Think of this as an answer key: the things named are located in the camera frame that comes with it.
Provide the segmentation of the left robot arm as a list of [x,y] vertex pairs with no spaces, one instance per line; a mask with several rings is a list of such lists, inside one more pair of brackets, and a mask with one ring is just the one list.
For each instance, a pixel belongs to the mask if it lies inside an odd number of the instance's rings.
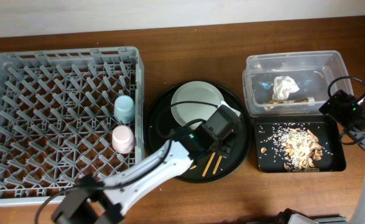
[[171,130],[165,143],[133,167],[101,182],[84,177],[53,212],[54,223],[121,223],[127,211],[163,182],[191,168],[233,132],[240,112],[225,103],[207,119]]

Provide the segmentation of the gold snack wrapper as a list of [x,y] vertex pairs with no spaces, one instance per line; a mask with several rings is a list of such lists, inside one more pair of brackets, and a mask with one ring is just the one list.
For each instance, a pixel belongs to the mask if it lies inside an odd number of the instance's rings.
[[284,104],[284,103],[313,103],[315,99],[313,97],[304,98],[301,100],[271,100],[269,102],[270,106],[266,106],[264,109],[266,111],[272,110],[276,104]]

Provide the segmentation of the blue cup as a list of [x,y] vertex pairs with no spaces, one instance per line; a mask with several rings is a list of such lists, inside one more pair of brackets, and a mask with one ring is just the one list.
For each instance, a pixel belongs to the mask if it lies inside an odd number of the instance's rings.
[[123,124],[129,124],[135,120],[135,104],[130,96],[121,95],[116,98],[114,117]]

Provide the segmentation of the pink cup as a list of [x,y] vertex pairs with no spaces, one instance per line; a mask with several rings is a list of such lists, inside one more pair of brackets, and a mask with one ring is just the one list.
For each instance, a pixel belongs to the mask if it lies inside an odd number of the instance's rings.
[[116,126],[113,129],[111,137],[112,147],[116,152],[120,154],[129,154],[134,149],[134,133],[128,126]]

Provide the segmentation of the white tissue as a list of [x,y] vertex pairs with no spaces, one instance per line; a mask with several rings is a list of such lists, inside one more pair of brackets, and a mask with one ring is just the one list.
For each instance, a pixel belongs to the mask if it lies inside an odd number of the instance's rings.
[[290,76],[275,77],[272,99],[277,101],[287,100],[291,93],[296,93],[299,90],[295,80]]

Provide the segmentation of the food scraps and rice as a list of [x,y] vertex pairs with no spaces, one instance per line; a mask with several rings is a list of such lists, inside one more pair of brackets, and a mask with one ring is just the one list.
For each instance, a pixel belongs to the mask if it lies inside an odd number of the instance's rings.
[[263,172],[318,172],[334,156],[320,123],[257,125],[258,167]]

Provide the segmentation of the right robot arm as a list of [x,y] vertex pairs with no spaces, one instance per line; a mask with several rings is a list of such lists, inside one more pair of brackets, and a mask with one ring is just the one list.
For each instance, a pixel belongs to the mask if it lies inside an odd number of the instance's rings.
[[[360,145],[365,150],[365,92],[357,98],[343,90],[332,94],[331,87],[334,83],[344,79],[356,80],[365,86],[365,81],[356,77],[344,76],[334,79],[328,86],[329,100],[320,107],[319,111],[342,125],[343,132],[338,138],[341,144]],[[310,218],[288,208],[280,212],[274,222],[280,224],[365,223],[365,176],[359,202],[350,220],[346,220],[344,217]]]

